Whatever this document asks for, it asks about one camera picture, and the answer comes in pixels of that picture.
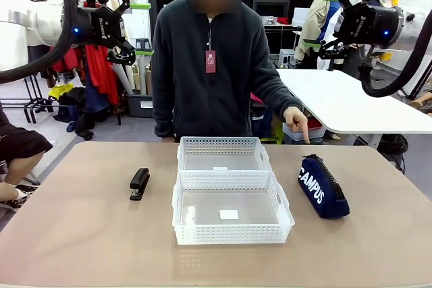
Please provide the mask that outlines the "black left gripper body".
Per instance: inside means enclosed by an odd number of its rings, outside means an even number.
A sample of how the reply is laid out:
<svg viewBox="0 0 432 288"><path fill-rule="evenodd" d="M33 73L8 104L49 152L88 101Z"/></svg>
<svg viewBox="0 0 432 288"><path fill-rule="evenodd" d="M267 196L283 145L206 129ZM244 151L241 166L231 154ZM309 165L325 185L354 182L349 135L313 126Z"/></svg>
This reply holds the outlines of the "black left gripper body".
<svg viewBox="0 0 432 288"><path fill-rule="evenodd" d="M113 41L125 41L124 20L122 16L116 16L114 11L106 6L75 8L68 15L72 43L108 47Z"/></svg>

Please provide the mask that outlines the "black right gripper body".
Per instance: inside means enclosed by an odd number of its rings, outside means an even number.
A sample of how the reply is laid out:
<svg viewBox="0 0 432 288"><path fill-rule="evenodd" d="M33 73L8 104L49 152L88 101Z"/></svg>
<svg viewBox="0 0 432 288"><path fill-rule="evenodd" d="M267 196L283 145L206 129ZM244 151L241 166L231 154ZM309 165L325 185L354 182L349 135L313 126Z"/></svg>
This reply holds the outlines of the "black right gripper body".
<svg viewBox="0 0 432 288"><path fill-rule="evenodd" d="M380 7L358 3L343 10L337 25L337 39L345 45L373 45L390 48L404 26L399 7Z"/></svg>

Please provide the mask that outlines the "person's left hand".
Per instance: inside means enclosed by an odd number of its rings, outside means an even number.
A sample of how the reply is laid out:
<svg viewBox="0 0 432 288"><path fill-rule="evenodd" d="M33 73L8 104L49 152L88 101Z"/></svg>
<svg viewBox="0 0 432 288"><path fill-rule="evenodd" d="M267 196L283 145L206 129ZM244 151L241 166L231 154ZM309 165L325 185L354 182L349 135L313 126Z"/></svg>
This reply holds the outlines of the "person's left hand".
<svg viewBox="0 0 432 288"><path fill-rule="evenodd" d="M283 114L285 123L288 128L294 132L301 132L304 141L310 144L309 134L308 134L308 119L304 116L303 112L298 107L288 107Z"/></svg>

